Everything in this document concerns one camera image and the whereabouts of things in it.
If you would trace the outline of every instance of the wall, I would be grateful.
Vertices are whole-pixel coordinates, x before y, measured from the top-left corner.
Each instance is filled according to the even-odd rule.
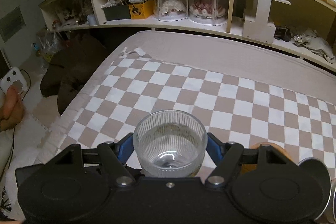
[[[12,66],[20,66],[32,53],[31,44],[36,41],[35,33],[45,26],[38,5],[42,0],[0,0],[0,18],[14,8],[20,6],[26,26],[19,30],[6,43],[0,37],[3,47]]]

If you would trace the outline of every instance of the orange object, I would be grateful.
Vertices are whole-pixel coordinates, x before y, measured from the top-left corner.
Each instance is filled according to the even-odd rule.
[[[252,146],[250,146],[251,149],[257,149],[259,148],[259,146],[261,144],[270,144],[271,146],[273,146],[276,150],[278,150],[280,153],[284,154],[287,158],[289,158],[291,161],[293,161],[292,157],[288,154],[288,152],[283,149],[281,146],[275,144],[275,143],[269,143],[269,142],[262,142],[262,143],[257,143],[254,144]],[[240,170],[240,174],[245,174],[247,172],[253,171],[257,168],[256,164],[243,164],[241,165],[241,170]]]
[[[128,5],[131,14],[131,19],[146,19],[153,14],[153,0],[148,0],[145,3]]]

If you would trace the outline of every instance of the small box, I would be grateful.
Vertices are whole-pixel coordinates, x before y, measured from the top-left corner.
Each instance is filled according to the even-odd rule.
[[[153,0],[128,5],[131,19],[146,19],[153,14]]]
[[[103,8],[106,20],[131,19],[128,5]]]

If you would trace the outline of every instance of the yellow box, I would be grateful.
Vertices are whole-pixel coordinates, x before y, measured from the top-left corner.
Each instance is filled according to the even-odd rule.
[[[153,14],[153,0],[148,0],[145,3],[128,5],[131,14],[131,19],[146,19]]]

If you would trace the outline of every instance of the dark green box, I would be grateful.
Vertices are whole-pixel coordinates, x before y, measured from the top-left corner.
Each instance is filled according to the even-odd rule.
[[[128,5],[103,8],[106,20],[131,19]]]

